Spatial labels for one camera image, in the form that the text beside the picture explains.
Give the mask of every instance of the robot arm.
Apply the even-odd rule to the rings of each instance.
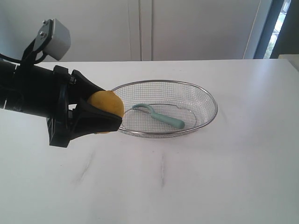
[[[121,117],[87,103],[92,94],[104,89],[79,71],[69,74],[61,66],[48,70],[35,65],[47,55],[60,60],[70,45],[68,29],[56,19],[48,20],[22,60],[14,60],[20,65],[0,61],[0,108],[47,118],[51,146],[67,147],[82,135],[117,131],[122,122]],[[43,56],[36,60],[40,52]],[[76,107],[70,110],[69,105]]]

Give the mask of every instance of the wire mesh basket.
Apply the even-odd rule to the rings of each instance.
[[[217,114],[217,103],[203,88],[173,80],[146,80],[124,84],[112,91],[125,108],[120,131],[138,137],[169,138],[188,134],[208,125]],[[136,104],[150,105],[155,112],[184,121],[177,129],[153,119],[149,112],[134,110]]]

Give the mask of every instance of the table surface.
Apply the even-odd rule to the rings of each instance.
[[[59,148],[45,118],[0,110],[0,223],[299,223],[299,73],[287,60],[40,66],[56,64],[105,89],[194,83],[219,111],[177,138],[91,134]]]

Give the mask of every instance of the lemon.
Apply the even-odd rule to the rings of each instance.
[[[124,115],[122,100],[113,91],[98,91],[92,94],[88,101],[92,106],[119,117]]]

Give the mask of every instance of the peeler handle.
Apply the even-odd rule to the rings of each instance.
[[[171,118],[171,117],[168,117],[166,115],[156,113],[156,112],[152,112],[150,116],[155,120],[159,120],[163,123],[166,123],[168,125],[171,125],[173,127],[179,128],[179,129],[182,129],[185,127],[185,123],[182,120],[179,120],[176,118]]]

